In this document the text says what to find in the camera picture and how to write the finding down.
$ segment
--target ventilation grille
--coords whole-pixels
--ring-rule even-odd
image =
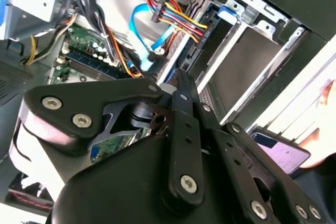
[[[31,77],[30,73],[0,61],[0,106],[17,95]]]
[[[214,105],[212,103],[211,95],[207,86],[199,93],[199,99],[201,102],[209,105],[213,110],[215,110]]]

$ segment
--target capacitor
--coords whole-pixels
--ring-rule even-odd
[[[105,59],[105,58],[107,58],[107,53],[102,52],[102,53],[100,54],[100,56],[102,56],[102,57]]]

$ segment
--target electronic component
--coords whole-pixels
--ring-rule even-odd
[[[78,72],[66,64],[56,65],[52,68],[48,84],[64,84],[74,82],[96,81],[81,72]]]
[[[256,127],[249,135],[287,174],[293,173],[310,157],[308,151],[266,129]]]
[[[73,68],[78,69],[79,66],[75,63],[77,62],[85,66],[79,67],[82,71],[93,69],[94,71],[89,71],[89,76],[94,79],[128,78],[129,75],[121,71],[120,63],[112,62],[104,49],[106,51],[106,43],[101,38],[84,28],[72,26],[66,34],[61,53],[71,60],[69,64]]]

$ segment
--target wire bundle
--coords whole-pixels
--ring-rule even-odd
[[[147,0],[148,7],[152,14],[157,8],[160,8],[162,0]],[[173,25],[177,30],[190,35],[198,43],[207,29],[206,25],[200,24],[186,16],[176,0],[167,0],[164,2],[164,8],[160,12],[159,21]]]
[[[77,14],[72,14],[72,16],[65,21],[63,26],[60,26],[54,33],[51,42],[49,45],[40,53],[36,54],[36,40],[33,36],[30,37],[32,48],[30,50],[30,56],[22,61],[22,64],[29,66],[33,64],[34,62],[45,58],[49,55],[49,53],[52,51],[52,49],[56,46],[57,42],[61,38],[61,36],[68,30],[70,26],[73,25],[77,17]]]
[[[102,8],[97,5],[96,0],[76,0],[76,3],[80,13],[88,20],[89,24],[92,26],[95,32],[97,32],[106,40],[111,61],[115,61],[115,55],[117,55],[125,71],[131,77],[141,77],[142,75],[140,72],[133,73],[129,69],[124,55],[120,49],[120,45],[116,41],[111,29],[106,25],[104,12]]]

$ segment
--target smartphone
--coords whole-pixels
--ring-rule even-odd
[[[308,151],[265,129],[254,128],[249,135],[287,174],[293,173],[310,157]]]

